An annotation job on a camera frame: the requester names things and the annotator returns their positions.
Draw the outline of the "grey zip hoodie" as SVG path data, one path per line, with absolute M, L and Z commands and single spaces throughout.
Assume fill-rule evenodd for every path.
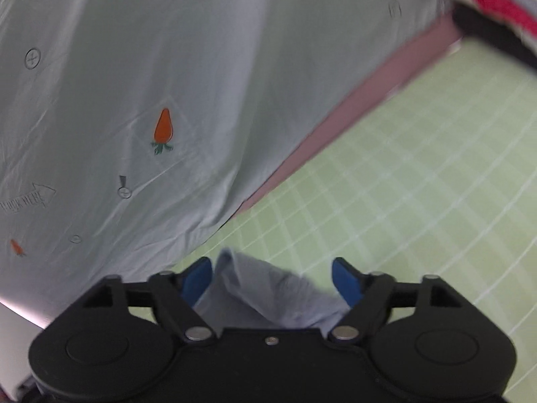
M 307 277 L 222 249 L 194 311 L 217 333 L 226 328 L 317 328 L 326 335 L 349 306 Z

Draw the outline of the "black folded garment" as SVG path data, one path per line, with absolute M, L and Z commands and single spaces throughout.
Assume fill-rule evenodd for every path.
M 456 27 L 466 37 L 482 40 L 486 45 L 536 70 L 536 55 L 508 27 L 498 24 L 467 5 L 454 5 L 451 17 Z

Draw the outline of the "red striped folded garment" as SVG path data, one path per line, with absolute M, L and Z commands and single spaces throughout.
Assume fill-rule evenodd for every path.
M 483 13 L 493 15 L 536 37 L 536 15 L 514 0 L 474 0 Z

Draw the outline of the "grey printed backdrop cloth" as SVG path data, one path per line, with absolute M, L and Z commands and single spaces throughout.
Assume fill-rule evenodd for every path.
M 1 0 L 2 302 L 173 266 L 447 6 Z

